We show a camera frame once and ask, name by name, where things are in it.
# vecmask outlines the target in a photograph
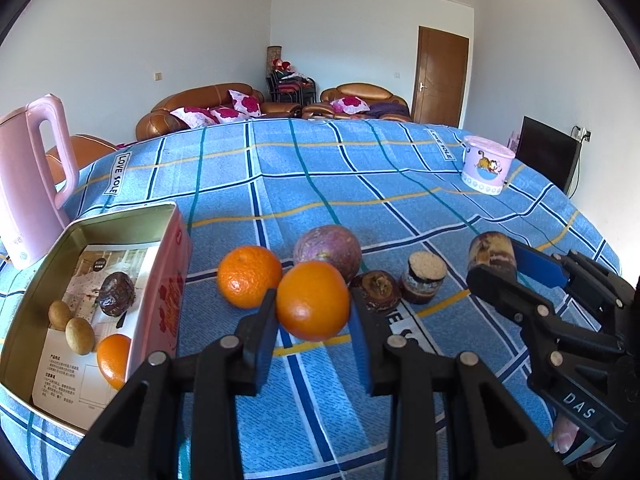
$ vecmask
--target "wall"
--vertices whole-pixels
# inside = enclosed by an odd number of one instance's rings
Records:
[[[596,0],[491,0],[482,9],[465,129],[506,142],[524,115],[592,131],[573,202],[640,274],[640,70]]]
[[[364,81],[414,98],[418,27],[470,39],[474,10],[446,0],[271,0],[271,44],[282,57],[316,80],[320,91]],[[400,79],[394,73],[400,73]]]
[[[174,92],[231,81],[264,89],[270,4],[32,0],[0,47],[0,115],[52,92],[72,134],[118,143],[135,140],[140,117]]]

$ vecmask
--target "pink plastic bucket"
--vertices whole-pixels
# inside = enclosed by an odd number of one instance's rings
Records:
[[[465,137],[462,182],[487,195],[498,195],[515,157],[509,148],[482,137]]]

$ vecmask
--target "brown door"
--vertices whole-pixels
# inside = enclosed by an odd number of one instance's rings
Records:
[[[468,38],[420,27],[412,113],[416,123],[460,124],[468,56]]]

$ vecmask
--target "floral pillow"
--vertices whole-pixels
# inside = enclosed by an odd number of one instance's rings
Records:
[[[229,95],[233,99],[235,110],[247,114],[249,117],[260,117],[262,115],[260,101],[254,96],[236,92],[235,90],[229,90]]]
[[[245,121],[250,117],[247,114],[243,114],[238,110],[234,110],[228,106],[219,106],[217,108],[211,108],[209,110],[220,124],[235,123],[237,121]]]
[[[201,128],[203,126],[211,126],[212,124],[220,124],[206,108],[177,108],[171,112],[171,115],[185,122],[190,128]]]
[[[370,109],[366,102],[354,95],[347,95],[347,97],[343,97],[342,99],[331,101],[331,106],[336,112],[349,115],[368,112]]]

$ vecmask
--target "orange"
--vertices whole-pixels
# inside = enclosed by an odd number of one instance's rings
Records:
[[[100,373],[116,390],[124,386],[131,339],[124,334],[111,334],[98,343],[96,360]]]
[[[225,299],[239,308],[260,306],[268,288],[282,279],[282,265],[264,247],[246,245],[227,254],[218,266],[218,288]]]
[[[301,262],[284,275],[276,315],[291,335],[325,341],[349,320],[350,296],[340,271],[320,260]]]

